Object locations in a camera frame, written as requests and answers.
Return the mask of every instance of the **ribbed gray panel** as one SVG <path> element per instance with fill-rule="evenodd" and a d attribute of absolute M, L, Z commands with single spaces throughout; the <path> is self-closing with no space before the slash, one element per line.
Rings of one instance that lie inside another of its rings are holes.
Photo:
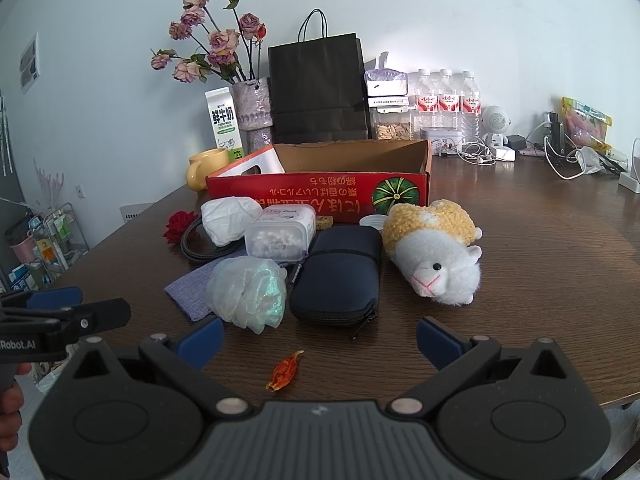
<path fill-rule="evenodd" d="M 166 480 L 473 480 L 417 422 L 372 401 L 266 402 L 249 420 L 218 424 Z"/>

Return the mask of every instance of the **plastic jar of nuts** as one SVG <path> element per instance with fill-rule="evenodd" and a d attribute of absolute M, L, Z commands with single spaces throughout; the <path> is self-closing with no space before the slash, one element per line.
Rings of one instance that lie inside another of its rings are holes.
<path fill-rule="evenodd" d="M 413 140 L 414 120 L 408 97 L 369 98 L 375 139 Z"/>

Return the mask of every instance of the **human hand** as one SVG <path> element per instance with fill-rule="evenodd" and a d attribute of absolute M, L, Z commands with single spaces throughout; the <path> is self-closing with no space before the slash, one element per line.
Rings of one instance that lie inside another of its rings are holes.
<path fill-rule="evenodd" d="M 31 364 L 21 363 L 17 375 L 24 375 L 31 370 Z M 22 425 L 22 417 L 18 410 L 24 404 L 24 396 L 20 385 L 14 384 L 0 395 L 0 451 L 11 451 L 18 445 L 18 430 Z"/>

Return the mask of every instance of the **plush toy mouth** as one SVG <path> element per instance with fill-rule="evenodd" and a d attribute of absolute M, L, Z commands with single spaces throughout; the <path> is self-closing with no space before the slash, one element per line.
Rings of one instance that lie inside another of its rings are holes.
<path fill-rule="evenodd" d="M 441 274 L 438 274 L 429 283 L 424 283 L 421 280 L 419 280 L 418 278 L 416 278 L 415 276 L 412 276 L 411 279 L 415 280 L 416 283 L 418 283 L 419 285 L 423 286 L 426 290 L 428 290 L 429 294 L 431 294 L 432 296 L 435 296 L 434 292 L 431 290 L 431 285 L 433 285 L 435 282 L 437 282 L 440 279 L 440 277 L 441 277 Z"/>

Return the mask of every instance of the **mug handle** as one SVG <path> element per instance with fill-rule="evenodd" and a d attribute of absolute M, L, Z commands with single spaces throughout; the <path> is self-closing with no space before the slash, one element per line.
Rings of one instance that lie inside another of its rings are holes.
<path fill-rule="evenodd" d="M 194 161 L 187 170 L 187 185 L 194 191 L 202 191 L 207 187 L 198 182 L 198 168 L 200 167 L 200 161 Z"/>

